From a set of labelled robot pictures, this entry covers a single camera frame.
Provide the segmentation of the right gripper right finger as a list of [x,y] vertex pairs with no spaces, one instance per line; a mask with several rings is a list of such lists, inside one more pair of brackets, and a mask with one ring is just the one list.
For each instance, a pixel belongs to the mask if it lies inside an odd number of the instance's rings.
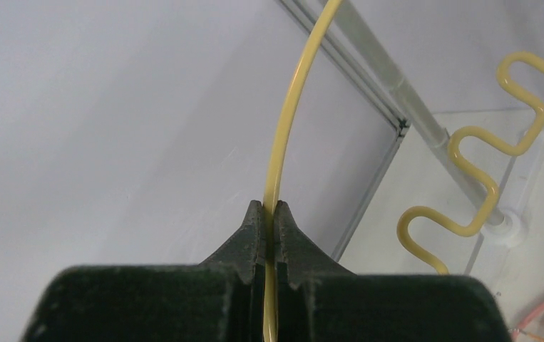
[[509,341],[490,291],[469,276],[357,275],[274,214],[280,341]]

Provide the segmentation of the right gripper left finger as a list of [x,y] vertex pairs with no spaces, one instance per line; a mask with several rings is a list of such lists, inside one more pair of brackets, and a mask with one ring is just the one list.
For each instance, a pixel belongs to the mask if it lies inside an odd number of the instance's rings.
[[43,291],[22,341],[261,341],[264,215],[199,264],[81,265]]

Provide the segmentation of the yellow wavy hanger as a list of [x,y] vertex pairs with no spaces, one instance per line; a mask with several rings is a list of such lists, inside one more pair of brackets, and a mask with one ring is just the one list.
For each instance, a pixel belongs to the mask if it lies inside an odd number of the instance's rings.
[[[262,318],[262,337],[264,341],[276,341],[278,335],[277,280],[274,265],[274,230],[272,222],[278,203],[289,134],[309,70],[312,67],[322,39],[340,5],[340,1],[329,1],[314,24],[292,76],[286,98],[284,99],[272,145],[263,198],[266,223],[268,224],[266,231],[265,290]],[[417,217],[425,217],[458,236],[472,237],[480,232],[499,199],[499,187],[497,183],[462,155],[459,148],[461,141],[464,138],[475,137],[503,154],[520,156],[530,149],[544,128],[544,102],[511,78],[510,66],[515,62],[525,63],[544,74],[544,59],[527,51],[515,52],[504,57],[496,69],[496,80],[499,86],[514,98],[527,104],[535,112],[533,123],[519,140],[518,144],[510,145],[493,133],[478,126],[460,128],[448,140],[447,157],[449,161],[460,171],[481,183],[486,190],[486,196],[471,223],[467,226],[462,226],[434,209],[425,206],[416,206],[406,210],[397,224],[397,235],[402,246],[416,258],[432,266],[438,274],[447,274],[447,266],[411,238],[409,234],[409,224],[411,221]]]

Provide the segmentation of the pink plain hanger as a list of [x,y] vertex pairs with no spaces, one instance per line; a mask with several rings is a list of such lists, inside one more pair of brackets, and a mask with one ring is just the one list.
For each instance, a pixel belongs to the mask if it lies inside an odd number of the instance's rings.
[[537,316],[544,312],[544,301],[537,305],[530,313],[528,313],[516,326],[510,330],[510,335],[513,341],[516,341],[519,335],[525,335],[525,327],[533,321]]

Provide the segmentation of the white clothes rack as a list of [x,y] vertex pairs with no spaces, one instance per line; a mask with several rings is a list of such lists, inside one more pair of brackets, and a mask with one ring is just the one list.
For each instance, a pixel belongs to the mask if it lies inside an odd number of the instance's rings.
[[365,45],[373,50],[371,67],[378,73],[397,105],[405,110],[407,118],[419,134],[428,140],[430,149],[438,154],[440,161],[444,162],[450,171],[463,178],[466,185],[481,196],[478,199],[478,211],[467,225],[460,225],[446,215],[425,206],[409,208],[398,221],[397,236],[401,245],[417,259],[435,269],[438,274],[448,274],[448,267],[443,261],[413,240],[409,233],[409,225],[414,219],[424,217],[461,237],[472,237],[481,231],[498,204],[500,190],[490,175],[463,156],[460,144],[465,138],[474,137],[512,157],[520,156],[532,147],[544,128],[544,102],[513,80],[510,67],[516,62],[525,63],[544,74],[544,59],[527,51],[515,52],[507,55],[496,69],[499,86],[535,112],[535,119],[525,135],[518,144],[510,145],[478,126],[466,126],[452,135],[448,134],[433,118],[422,99],[377,39],[371,37]]

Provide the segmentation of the aluminium frame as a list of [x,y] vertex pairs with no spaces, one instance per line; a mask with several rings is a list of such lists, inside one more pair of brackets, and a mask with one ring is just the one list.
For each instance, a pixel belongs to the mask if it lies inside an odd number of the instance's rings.
[[344,1],[309,69],[287,141],[279,198],[299,228],[341,259],[408,121],[366,66]]

